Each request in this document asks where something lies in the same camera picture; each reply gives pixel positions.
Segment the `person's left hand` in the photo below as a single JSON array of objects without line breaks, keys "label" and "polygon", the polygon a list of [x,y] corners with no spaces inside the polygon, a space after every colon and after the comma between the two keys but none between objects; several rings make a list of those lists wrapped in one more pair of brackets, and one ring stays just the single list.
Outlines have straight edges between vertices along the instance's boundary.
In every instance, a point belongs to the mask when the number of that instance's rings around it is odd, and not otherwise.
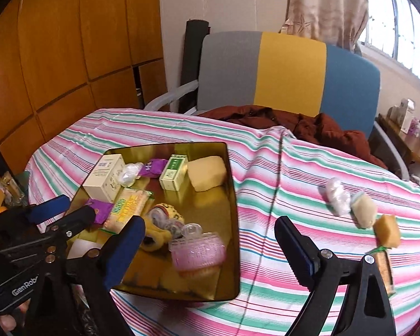
[{"label": "person's left hand", "polygon": [[30,300],[19,305],[14,311],[8,315],[0,315],[0,326],[5,333],[9,333],[16,328],[17,325],[23,326],[25,323],[25,314],[28,311]]}]

